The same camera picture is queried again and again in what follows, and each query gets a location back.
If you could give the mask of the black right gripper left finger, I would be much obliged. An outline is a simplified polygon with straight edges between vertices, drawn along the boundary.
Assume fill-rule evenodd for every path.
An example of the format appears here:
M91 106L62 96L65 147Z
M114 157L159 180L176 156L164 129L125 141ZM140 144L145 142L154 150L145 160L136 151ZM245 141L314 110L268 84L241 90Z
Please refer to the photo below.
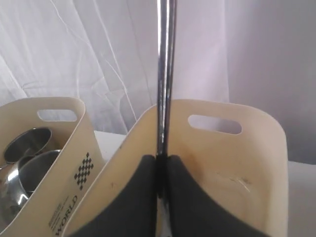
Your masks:
M156 159L141 158L119 195L75 237L154 237L156 235Z

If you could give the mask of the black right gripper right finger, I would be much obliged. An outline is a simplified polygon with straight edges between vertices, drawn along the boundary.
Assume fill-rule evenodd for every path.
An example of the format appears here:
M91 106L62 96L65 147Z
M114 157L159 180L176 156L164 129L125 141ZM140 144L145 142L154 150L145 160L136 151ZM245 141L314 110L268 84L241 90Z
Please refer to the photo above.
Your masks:
M194 180L178 156L166 162L169 218L174 237L258 237L259 231L226 211Z

